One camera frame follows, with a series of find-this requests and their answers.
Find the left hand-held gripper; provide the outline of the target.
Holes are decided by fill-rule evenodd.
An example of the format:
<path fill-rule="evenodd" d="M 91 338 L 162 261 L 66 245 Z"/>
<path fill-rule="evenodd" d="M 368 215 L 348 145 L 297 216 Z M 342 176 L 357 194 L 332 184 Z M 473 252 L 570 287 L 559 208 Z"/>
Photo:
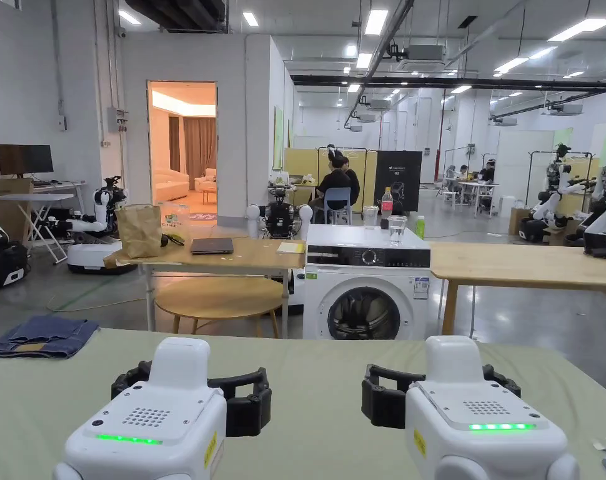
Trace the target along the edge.
<path fill-rule="evenodd" d="M 225 436 L 271 420 L 267 370 L 207 379 L 206 341 L 167 337 L 151 361 L 118 375 L 106 406 L 64 445 L 54 479 L 211 479 Z"/>

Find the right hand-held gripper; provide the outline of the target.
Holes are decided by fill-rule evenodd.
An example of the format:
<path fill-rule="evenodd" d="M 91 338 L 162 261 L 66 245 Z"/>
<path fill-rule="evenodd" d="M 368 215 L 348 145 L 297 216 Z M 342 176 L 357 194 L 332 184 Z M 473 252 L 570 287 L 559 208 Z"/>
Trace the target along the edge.
<path fill-rule="evenodd" d="M 363 415 L 405 429 L 422 479 L 579 478 L 563 430 L 513 379 L 482 366 L 473 340 L 432 336 L 425 352 L 425 375 L 368 364 L 361 383 Z"/>

